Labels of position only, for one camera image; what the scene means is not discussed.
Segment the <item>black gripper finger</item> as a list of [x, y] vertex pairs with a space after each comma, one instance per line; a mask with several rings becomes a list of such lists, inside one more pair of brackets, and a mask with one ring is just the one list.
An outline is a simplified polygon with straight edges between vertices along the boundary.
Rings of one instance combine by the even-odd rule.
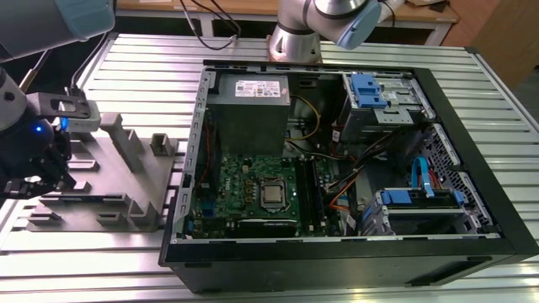
[[58, 181], [29, 182], [25, 179], [3, 177], [3, 198], [31, 199], [57, 190]]
[[57, 147], [49, 147], [45, 151], [42, 167], [46, 173], [46, 180], [65, 190], [73, 189], [77, 180], [69, 172], [70, 151], [61, 151]]

